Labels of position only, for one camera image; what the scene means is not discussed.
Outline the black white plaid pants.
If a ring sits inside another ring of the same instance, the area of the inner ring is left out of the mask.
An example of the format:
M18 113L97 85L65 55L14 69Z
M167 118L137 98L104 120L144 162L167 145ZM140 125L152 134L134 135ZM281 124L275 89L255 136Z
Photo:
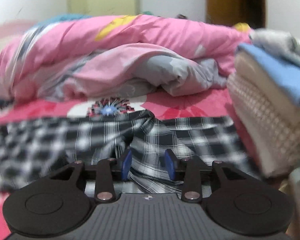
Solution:
M13 192L73 161L94 165L133 150L129 180L144 193L177 193L164 153L231 163L255 177L232 118L159 120L148 110L95 118L40 118L0 125L0 192Z

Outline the pink blue patterned duvet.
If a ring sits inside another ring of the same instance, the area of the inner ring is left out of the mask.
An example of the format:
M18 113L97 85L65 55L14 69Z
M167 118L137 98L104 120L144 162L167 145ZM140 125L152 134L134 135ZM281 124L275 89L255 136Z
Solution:
M41 23L0 50L0 99L66 101L134 97L161 87L171 96L224 88L247 33L150 15Z

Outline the pink floral bed blanket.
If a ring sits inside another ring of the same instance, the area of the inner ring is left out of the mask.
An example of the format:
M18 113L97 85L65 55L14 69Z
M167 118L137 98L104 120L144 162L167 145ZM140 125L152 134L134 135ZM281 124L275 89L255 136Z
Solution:
M52 102L35 100L25 104L10 105L0 110L0 124L10 121L41 118L45 116L85 116L95 99ZM229 115L235 122L238 135L245 145L248 155L258 163L255 145L245 126L236 115L227 89L211 89L199 94L172 97L164 91L129 99L136 111L150 110L158 119L173 119L191 116ZM5 239L10 231L2 215L2 205L7 194L0 193L0 239Z

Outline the beige blue folded bedding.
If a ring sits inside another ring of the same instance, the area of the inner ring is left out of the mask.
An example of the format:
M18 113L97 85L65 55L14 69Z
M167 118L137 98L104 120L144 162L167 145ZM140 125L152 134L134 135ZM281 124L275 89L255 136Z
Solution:
M256 29L240 44L228 91L266 177L287 174L300 162L300 39Z

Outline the brown wooden door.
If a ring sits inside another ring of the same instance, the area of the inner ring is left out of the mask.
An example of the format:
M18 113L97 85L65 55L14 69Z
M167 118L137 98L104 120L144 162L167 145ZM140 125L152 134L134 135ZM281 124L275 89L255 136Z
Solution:
M233 26L247 23L252 28L266 26L266 0L206 0L206 22Z

